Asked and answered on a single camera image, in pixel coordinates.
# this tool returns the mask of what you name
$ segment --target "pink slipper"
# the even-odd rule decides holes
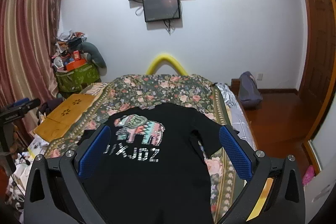
[[[314,168],[310,165],[302,178],[303,186],[306,186],[315,177]]]

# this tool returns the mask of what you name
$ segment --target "plush toy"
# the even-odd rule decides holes
[[[68,48],[68,52],[73,53],[74,51],[87,52],[86,60],[88,62],[92,61],[99,68],[106,68],[106,63],[95,45],[89,42],[81,42],[75,47]]]

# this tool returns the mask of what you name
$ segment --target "curtain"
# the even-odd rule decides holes
[[[0,0],[0,106],[28,97],[56,97],[50,57],[59,21],[60,0]],[[22,119],[27,132],[36,111]]]

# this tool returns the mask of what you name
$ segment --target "gray backpack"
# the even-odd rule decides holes
[[[257,89],[257,83],[249,71],[245,71],[239,77],[240,87],[238,98],[244,108],[256,107],[262,100],[263,96]]]

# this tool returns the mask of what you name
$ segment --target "black t-shirt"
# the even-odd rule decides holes
[[[105,123],[111,140],[84,187],[113,224],[212,224],[211,156],[221,125],[194,108],[164,103],[132,108]]]

